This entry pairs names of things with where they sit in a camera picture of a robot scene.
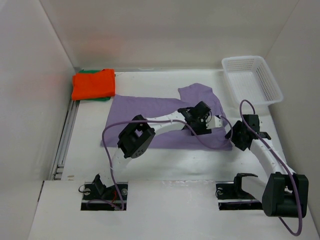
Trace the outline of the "lavender t shirt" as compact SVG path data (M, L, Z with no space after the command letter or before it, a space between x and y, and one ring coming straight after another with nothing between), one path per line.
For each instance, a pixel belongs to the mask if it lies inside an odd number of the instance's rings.
M179 88L178 92L180 99L115 95L106 125L129 121L137 115L142 115L144 118L168 115L179 108L194 107L201 101L210 107L214 116L225 116L221 102L211 87L194 83ZM208 150L208 147L213 147L218 151L231 151L233 146L225 135L226 130L223 127L215 128L212 133L200 136L205 143L203 145L188 129L176 130L155 136L149 147L174 150Z

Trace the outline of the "green t shirt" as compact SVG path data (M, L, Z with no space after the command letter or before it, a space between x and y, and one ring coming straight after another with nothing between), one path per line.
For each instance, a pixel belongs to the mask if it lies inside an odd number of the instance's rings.
M100 70L84 70L82 69L79 71L80 74L94 74L98 73ZM86 101L96 101L96 102L106 102L110 100L110 97L100 97L100 98L90 98L90 99L85 99Z

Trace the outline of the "orange t shirt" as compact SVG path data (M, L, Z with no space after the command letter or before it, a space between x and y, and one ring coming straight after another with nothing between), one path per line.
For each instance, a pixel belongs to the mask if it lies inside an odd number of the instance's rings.
M109 98L116 95L115 70L105 68L96 72L78 72L72 77L73 101Z

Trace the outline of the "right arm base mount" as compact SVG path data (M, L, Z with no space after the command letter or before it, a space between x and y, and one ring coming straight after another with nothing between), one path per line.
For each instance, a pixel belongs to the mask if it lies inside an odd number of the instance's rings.
M221 211L262 210L262 203L250 193L242 190L242 178L257 177L252 173L238 173L233 181L221 181L215 184L215 196Z

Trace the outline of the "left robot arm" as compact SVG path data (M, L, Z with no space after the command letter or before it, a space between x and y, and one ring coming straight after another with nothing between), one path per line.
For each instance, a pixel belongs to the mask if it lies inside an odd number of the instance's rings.
M155 118L144 118L142 115L137 115L130 121L117 122L105 127L102 132L102 144L104 149L107 150L105 140L107 130L125 125L125 128L118 135L115 155L111 157L107 153L113 187L117 191L119 190L114 172L120 173L130 160L143 155L155 136L172 131L181 131L185 128L190 130L193 136L210 134L212 130L206 122L210 115L210 107L201 101L194 107L179 108L167 115Z

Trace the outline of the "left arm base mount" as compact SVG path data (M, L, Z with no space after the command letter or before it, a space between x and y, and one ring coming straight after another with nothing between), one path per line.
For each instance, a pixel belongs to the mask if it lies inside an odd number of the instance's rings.
M78 188L81 194L81 211L117 211L122 208L120 196L122 196L124 211L127 209L128 198L128 183L120 182L118 185L120 194L116 187L110 186L107 188L103 196L100 196L95 185L91 182L86 182Z

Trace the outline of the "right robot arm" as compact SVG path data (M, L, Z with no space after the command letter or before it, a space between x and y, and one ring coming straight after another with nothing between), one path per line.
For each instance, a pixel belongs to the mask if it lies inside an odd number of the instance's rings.
M262 181L253 173L238 173L234 178L232 192L238 198L250 194L262 204L268 217L298 218L298 206L294 186L300 201L301 215L307 214L309 180L297 174L286 163L281 164L272 154L275 152L271 137L260 131L257 114L244 114L225 135L234 146L242 151L250 150L265 171L268 181Z

